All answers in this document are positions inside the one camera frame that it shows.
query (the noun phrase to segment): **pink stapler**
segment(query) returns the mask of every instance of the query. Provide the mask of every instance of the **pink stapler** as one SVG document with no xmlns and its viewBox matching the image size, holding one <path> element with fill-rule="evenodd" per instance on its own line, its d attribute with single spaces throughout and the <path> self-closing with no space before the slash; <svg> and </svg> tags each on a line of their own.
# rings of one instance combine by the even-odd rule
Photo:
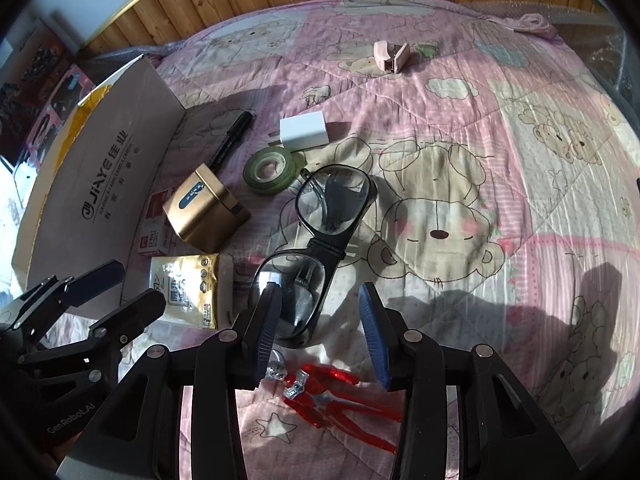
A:
<svg viewBox="0 0 640 480">
<path fill-rule="evenodd" d="M 382 72 L 397 74 L 411 56 L 409 44 L 396 45 L 386 41 L 376 41 L 373 44 L 373 57 Z"/>
</svg>

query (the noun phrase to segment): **glasses lens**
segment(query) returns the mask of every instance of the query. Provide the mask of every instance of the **glasses lens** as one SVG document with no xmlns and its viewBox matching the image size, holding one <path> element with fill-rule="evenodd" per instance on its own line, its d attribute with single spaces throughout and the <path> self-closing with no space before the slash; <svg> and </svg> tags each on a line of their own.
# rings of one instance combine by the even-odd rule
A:
<svg viewBox="0 0 640 480">
<path fill-rule="evenodd" d="M 360 170 L 327 166 L 316 171 L 300 190 L 300 218 L 323 234 L 340 234 L 362 211 L 368 193 L 369 179 Z"/>
<path fill-rule="evenodd" d="M 254 277 L 251 305 L 258 304 L 267 283 L 282 289 L 282 310 L 276 337 L 287 338 L 301 333 L 311 319 L 324 286 L 324 267 L 315 258 L 304 254 L 274 254 L 267 259 Z"/>
</svg>

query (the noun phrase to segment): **patterned blanket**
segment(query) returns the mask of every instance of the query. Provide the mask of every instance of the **patterned blanket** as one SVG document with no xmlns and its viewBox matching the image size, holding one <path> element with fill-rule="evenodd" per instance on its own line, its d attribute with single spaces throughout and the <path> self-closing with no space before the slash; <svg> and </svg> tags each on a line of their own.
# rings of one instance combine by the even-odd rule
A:
<svg viewBox="0 0 640 480">
<path fill-rule="evenodd" d="M 303 152 L 306 166 L 360 168 L 379 196 L 336 272 L 311 346 L 286 358 L 373 382 L 357 308 L 358 286 L 372 281 L 409 327 L 444 345 L 496 349 L 584 463 L 638 390 L 640 143 L 559 36 L 507 25 L 440 0 L 322 0 L 207 29 L 158 68 L 188 110 L 152 190 L 178 186 L 242 110 L 254 113 L 219 174 L 252 213 L 224 249 L 242 308 L 261 261 L 308 241 L 293 208 L 300 183 L 257 196 L 242 168 L 277 140 L 280 118 L 322 110 L 331 143 Z M 376 67 L 377 40 L 409 43 L 401 74 Z M 197 251 L 178 240 L 172 252 Z M 124 299 L 147 275 L 148 259 L 134 249 Z M 153 342 L 181 348 L 207 335 L 157 322 L 130 352 L 135 359 Z M 316 430 L 280 394 L 268 381 L 238 392 L 250 478 L 388 478 L 391 454 Z M 449 399 L 453 478 L 454 392 Z M 183 416 L 188 478 L 189 392 Z M 399 430 L 370 429 L 389 440 Z"/>
</svg>

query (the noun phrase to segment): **glasses frame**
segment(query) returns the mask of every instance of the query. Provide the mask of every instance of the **glasses frame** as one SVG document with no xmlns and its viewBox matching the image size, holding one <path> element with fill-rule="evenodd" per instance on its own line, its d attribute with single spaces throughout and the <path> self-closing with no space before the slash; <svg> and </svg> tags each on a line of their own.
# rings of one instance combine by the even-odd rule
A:
<svg viewBox="0 0 640 480">
<path fill-rule="evenodd" d="M 312 227 L 300 214 L 299 207 L 300 196 L 302 195 L 302 190 L 305 189 L 306 184 L 311 182 L 316 174 L 323 171 L 326 172 L 328 168 L 343 168 L 353 171 L 363 176 L 364 179 L 366 179 L 369 183 L 367 197 L 359 213 L 355 216 L 348 228 L 335 235 L 320 232 L 318 229 Z M 358 168 L 354 168 L 353 166 L 347 166 L 346 164 L 328 164 L 327 166 L 323 166 L 322 168 L 315 170 L 313 173 L 309 173 L 306 169 L 302 169 L 300 171 L 300 175 L 305 177 L 305 181 L 303 182 L 300 190 L 298 191 L 298 194 L 296 195 L 296 214 L 298 215 L 298 221 L 311 233 L 311 240 L 309 240 L 309 242 L 306 244 L 306 248 L 276 251 L 275 253 L 265 258 L 265 260 L 260 264 L 260 267 L 258 267 L 258 270 L 256 270 L 254 274 L 254 279 L 251 284 L 248 299 L 249 306 L 254 306 L 254 302 L 252 300 L 255 295 L 254 290 L 257 290 L 254 285 L 255 283 L 257 283 L 258 276 L 262 272 L 265 264 L 272 261 L 274 258 L 287 255 L 307 256 L 309 258 L 317 260 L 322 265 L 322 268 L 324 269 L 324 283 L 322 284 L 322 291 L 320 292 L 318 301 L 314 305 L 314 309 L 311 313 L 311 316 L 309 317 L 309 320 L 305 323 L 301 330 L 298 330 L 291 336 L 281 338 L 278 337 L 276 332 L 277 343 L 286 348 L 300 348 L 302 346 L 306 346 L 311 340 L 313 332 L 316 329 L 316 325 L 318 324 L 320 313 L 322 312 L 324 298 L 326 297 L 331 282 L 334 278 L 335 270 L 337 269 L 338 264 L 346 257 L 346 249 L 348 247 L 349 241 L 360 225 L 360 221 L 378 196 L 378 188 L 373 179 L 364 171 L 359 170 Z"/>
</svg>

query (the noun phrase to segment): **gold packaging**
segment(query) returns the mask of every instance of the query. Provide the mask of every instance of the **gold packaging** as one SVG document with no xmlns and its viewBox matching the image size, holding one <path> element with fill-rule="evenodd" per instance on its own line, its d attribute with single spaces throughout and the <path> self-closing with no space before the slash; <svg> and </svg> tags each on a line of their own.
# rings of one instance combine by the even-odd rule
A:
<svg viewBox="0 0 640 480">
<path fill-rule="evenodd" d="M 211 330 L 231 326 L 233 260 L 228 254 L 155 256 L 149 286 L 164 294 L 163 321 Z"/>
<path fill-rule="evenodd" d="M 162 208 L 180 239 L 204 253 L 215 253 L 251 216 L 205 164 Z"/>
</svg>

